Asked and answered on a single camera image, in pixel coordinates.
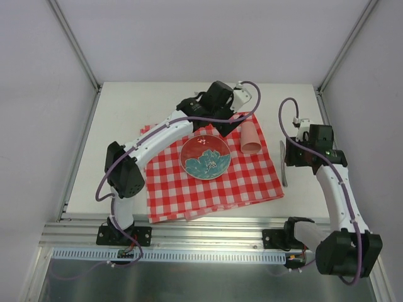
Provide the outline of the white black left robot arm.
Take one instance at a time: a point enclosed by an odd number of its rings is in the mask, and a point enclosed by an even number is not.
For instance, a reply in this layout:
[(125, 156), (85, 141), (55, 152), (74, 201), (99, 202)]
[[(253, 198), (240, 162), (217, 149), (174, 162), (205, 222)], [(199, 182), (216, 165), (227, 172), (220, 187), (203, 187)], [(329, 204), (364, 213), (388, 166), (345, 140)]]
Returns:
[(131, 240), (133, 198), (145, 185), (141, 170), (166, 147), (201, 128), (212, 125), (222, 137), (236, 129), (247, 117), (233, 116), (252, 99), (244, 86), (215, 81), (206, 91), (182, 100), (164, 121), (134, 141), (109, 144), (101, 182), (111, 189), (110, 236), (116, 243)]

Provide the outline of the red teal ceramic plate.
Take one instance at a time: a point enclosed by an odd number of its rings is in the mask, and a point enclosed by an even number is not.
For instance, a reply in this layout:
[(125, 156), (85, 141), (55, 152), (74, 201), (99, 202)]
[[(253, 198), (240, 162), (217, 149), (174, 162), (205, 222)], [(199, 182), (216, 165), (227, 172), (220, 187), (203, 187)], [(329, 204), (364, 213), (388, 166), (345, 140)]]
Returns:
[(191, 177), (209, 181), (224, 174), (230, 166), (229, 146), (214, 135), (197, 135), (182, 146), (179, 162)]

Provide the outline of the red white checkered cloth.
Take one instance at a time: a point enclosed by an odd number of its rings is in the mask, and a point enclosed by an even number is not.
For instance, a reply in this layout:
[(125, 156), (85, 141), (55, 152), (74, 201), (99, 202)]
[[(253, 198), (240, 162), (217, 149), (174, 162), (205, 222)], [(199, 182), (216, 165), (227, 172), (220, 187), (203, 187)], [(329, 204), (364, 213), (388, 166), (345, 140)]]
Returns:
[(179, 155), (187, 137), (171, 144), (146, 165), (147, 215), (151, 223), (191, 220), (284, 196), (261, 126), (254, 115), (248, 120), (254, 123), (261, 150), (254, 155), (242, 153), (241, 129), (235, 129), (223, 139), (231, 154), (229, 168), (216, 179), (199, 180), (182, 168)]

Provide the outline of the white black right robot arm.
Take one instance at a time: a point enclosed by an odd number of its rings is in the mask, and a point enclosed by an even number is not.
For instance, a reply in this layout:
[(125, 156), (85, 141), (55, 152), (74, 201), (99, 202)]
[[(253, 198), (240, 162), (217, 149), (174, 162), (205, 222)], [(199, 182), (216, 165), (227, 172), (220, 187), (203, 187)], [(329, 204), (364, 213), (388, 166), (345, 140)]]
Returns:
[(294, 137), (286, 137), (283, 163), (310, 167), (319, 182), (329, 213), (331, 232), (320, 231), (310, 218), (290, 217), (284, 224), (282, 242), (294, 249), (301, 243), (315, 254), (318, 271), (338, 276), (349, 285), (368, 277), (383, 247), (380, 235), (364, 222), (349, 183), (348, 161), (334, 148), (329, 125), (296, 119)]

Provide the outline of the salmon pink plastic cup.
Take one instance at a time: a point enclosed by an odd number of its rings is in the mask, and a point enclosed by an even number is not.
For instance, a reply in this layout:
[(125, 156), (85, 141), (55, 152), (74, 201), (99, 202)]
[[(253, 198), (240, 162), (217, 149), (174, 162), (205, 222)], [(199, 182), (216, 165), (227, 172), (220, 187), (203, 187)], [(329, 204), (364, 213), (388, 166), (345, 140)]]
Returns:
[(257, 129), (252, 121), (245, 121), (241, 126), (241, 152), (254, 155), (260, 152), (261, 142)]

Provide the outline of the silver table knife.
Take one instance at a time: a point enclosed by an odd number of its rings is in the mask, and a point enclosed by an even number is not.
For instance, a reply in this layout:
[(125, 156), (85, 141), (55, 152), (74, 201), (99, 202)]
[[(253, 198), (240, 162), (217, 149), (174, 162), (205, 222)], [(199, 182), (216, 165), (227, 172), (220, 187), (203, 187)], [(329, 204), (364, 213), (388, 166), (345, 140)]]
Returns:
[(285, 157), (286, 157), (286, 146), (284, 141), (280, 140), (281, 183), (283, 187), (288, 187)]

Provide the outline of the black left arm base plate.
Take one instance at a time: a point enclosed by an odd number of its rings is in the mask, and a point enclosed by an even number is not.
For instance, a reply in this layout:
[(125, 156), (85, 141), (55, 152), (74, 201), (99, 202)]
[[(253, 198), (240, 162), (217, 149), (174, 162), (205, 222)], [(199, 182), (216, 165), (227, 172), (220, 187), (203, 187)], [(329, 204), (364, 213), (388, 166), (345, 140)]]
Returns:
[(99, 246), (129, 246), (136, 240), (142, 247), (149, 247), (152, 238), (152, 227), (131, 226), (127, 230), (127, 235), (118, 231), (113, 225), (101, 225), (96, 237), (96, 245)]

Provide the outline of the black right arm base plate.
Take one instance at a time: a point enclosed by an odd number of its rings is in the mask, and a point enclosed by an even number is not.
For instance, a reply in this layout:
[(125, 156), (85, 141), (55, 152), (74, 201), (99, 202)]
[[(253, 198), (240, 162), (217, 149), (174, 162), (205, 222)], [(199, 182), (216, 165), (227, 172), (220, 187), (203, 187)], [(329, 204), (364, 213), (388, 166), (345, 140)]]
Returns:
[(293, 249), (302, 250), (305, 247), (295, 238), (288, 238), (283, 229), (264, 229), (261, 234), (264, 249), (279, 249), (289, 252)]

